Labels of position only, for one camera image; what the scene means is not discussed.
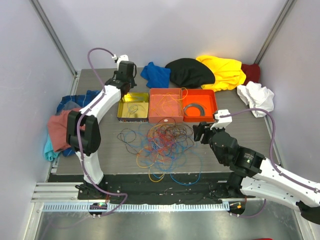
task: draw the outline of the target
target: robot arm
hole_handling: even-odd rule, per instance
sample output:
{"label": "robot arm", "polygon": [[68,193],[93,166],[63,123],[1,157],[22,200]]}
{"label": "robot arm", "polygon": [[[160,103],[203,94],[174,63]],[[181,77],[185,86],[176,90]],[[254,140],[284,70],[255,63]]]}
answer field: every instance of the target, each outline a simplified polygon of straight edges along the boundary
{"label": "robot arm", "polygon": [[209,144],[218,162],[232,171],[227,181],[230,195],[255,196],[277,202],[301,212],[305,219],[320,224],[320,183],[304,179],[262,154],[238,145],[225,132],[232,122],[228,110],[215,114],[215,123],[201,122],[193,126],[194,140]]}
{"label": "robot arm", "polygon": [[[102,91],[89,105],[79,112],[71,111],[67,120],[66,142],[75,150],[79,160],[83,161],[84,168],[91,180],[101,189],[106,189],[106,181],[103,180],[104,174],[98,159],[98,148],[101,143],[99,122],[114,104],[136,86],[134,80],[135,64],[129,61],[127,55],[122,55],[119,58],[113,56],[112,58],[117,63],[117,71],[114,72],[113,77],[105,83]],[[77,135],[77,123],[82,114],[85,114],[80,123],[80,126],[85,126],[80,129],[83,160]],[[86,195],[89,197],[103,197],[103,194],[96,190],[86,174],[84,174],[83,184],[77,188],[81,192],[86,191]]]}

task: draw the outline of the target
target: red cloth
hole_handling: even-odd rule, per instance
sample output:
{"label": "red cloth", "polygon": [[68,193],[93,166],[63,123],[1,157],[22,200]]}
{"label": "red cloth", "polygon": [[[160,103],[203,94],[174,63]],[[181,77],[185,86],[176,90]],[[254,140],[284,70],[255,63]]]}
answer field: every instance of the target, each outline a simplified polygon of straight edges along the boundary
{"label": "red cloth", "polygon": [[70,145],[67,144],[68,114],[71,111],[78,112],[80,109],[81,107],[72,110],[63,110],[60,115],[50,117],[47,127],[54,152],[60,152],[70,148]]}
{"label": "red cloth", "polygon": [[247,85],[248,82],[252,81],[254,83],[258,83],[259,79],[260,79],[260,67],[258,64],[252,64],[252,65],[248,65],[248,64],[242,64],[241,65],[241,70],[244,72],[246,78],[245,81],[243,83],[243,85]]}

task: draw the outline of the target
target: white cloth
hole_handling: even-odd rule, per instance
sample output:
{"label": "white cloth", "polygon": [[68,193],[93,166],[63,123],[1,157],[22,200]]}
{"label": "white cloth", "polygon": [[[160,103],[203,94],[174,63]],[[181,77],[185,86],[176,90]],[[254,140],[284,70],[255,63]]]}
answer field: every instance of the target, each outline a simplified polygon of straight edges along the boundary
{"label": "white cloth", "polygon": [[[237,86],[236,91],[245,105],[249,105],[249,108],[260,108],[268,112],[273,111],[275,108],[273,102],[275,94],[265,86],[261,87],[260,83],[249,81],[246,86]],[[262,111],[251,112],[256,118],[262,118],[266,115]]]}

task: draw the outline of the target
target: black cloth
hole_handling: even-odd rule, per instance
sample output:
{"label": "black cloth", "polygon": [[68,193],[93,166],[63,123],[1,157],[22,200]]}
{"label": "black cloth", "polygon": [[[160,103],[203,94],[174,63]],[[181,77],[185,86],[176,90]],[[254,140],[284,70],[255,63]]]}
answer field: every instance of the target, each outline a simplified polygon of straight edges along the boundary
{"label": "black cloth", "polygon": [[180,58],[165,66],[171,70],[170,81],[180,88],[195,89],[203,84],[214,84],[214,73],[203,63],[193,58]]}

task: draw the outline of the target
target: white wall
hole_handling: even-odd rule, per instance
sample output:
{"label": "white wall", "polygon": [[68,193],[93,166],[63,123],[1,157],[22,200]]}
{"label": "white wall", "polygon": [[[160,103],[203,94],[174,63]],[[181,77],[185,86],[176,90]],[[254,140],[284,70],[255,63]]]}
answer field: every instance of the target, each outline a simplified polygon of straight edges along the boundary
{"label": "white wall", "polygon": [[[138,67],[202,54],[254,62],[286,0],[40,0],[77,70],[105,47]],[[105,53],[97,68],[113,68]]]}
{"label": "white wall", "polygon": [[[320,182],[320,1],[297,1],[261,62],[286,167]],[[315,226],[320,233],[320,226]]]}
{"label": "white wall", "polygon": [[46,124],[73,77],[27,0],[0,3],[0,238],[22,236],[46,180]]}

